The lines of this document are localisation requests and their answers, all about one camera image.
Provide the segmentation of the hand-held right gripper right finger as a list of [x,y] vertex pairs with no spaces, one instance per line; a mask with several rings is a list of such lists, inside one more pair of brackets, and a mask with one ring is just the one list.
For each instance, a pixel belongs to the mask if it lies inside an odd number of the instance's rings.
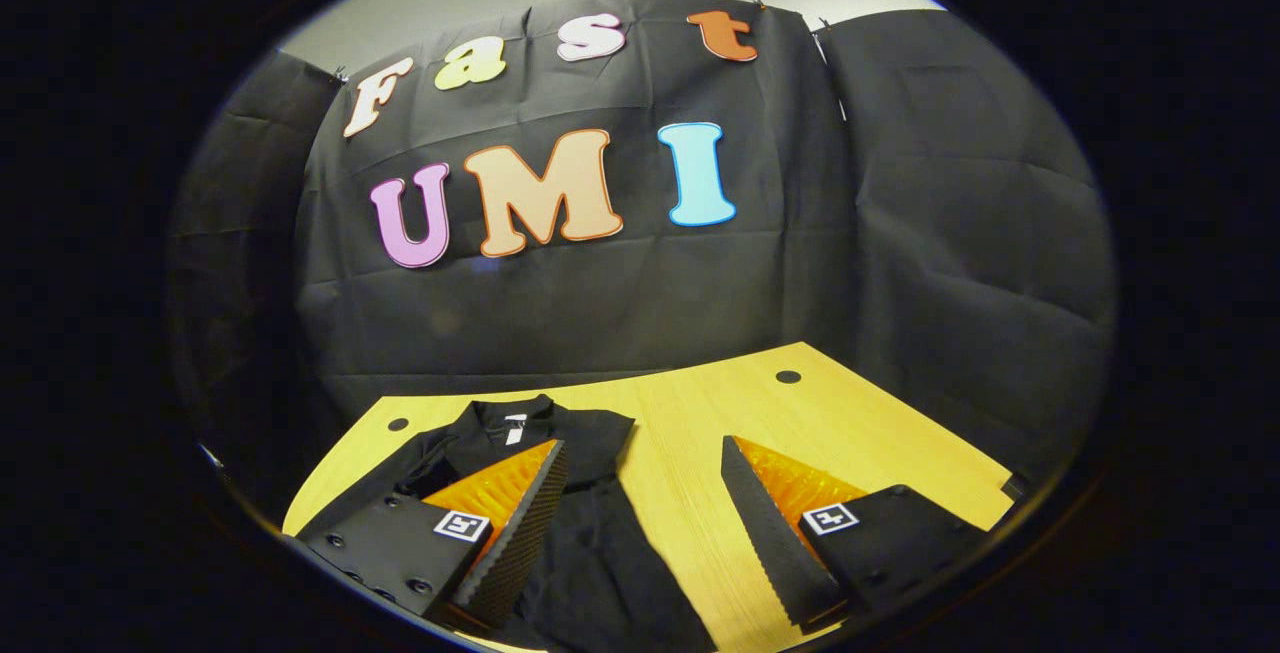
[[724,437],[719,470],[787,620],[803,633],[892,609],[987,536],[909,485],[864,492],[742,437]]

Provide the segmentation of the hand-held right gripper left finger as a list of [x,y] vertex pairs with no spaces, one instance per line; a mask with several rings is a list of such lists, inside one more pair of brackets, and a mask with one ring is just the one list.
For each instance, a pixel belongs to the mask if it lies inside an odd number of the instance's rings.
[[512,615],[568,474],[548,440],[426,493],[407,484],[338,504],[298,533],[367,594],[439,625],[489,633]]

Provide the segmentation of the black backdrop cloth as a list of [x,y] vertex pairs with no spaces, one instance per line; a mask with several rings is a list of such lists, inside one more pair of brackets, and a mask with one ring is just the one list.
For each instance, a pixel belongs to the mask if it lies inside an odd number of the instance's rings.
[[812,29],[732,0],[566,0],[426,35],[367,131],[270,52],[166,239],[197,438],[280,522],[384,394],[648,375],[806,343],[1030,484],[1094,417],[1119,310],[1100,184],[943,10]]

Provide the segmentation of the black buttoned jacket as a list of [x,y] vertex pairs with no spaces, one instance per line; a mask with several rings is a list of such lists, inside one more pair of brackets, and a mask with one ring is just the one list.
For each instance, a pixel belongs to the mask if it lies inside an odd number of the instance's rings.
[[302,534],[317,534],[380,496],[426,497],[559,440],[567,458],[561,503],[513,615],[492,639],[547,653],[716,653],[620,480],[634,424],[608,410],[568,410],[548,394],[474,401],[452,424],[404,442],[321,508]]

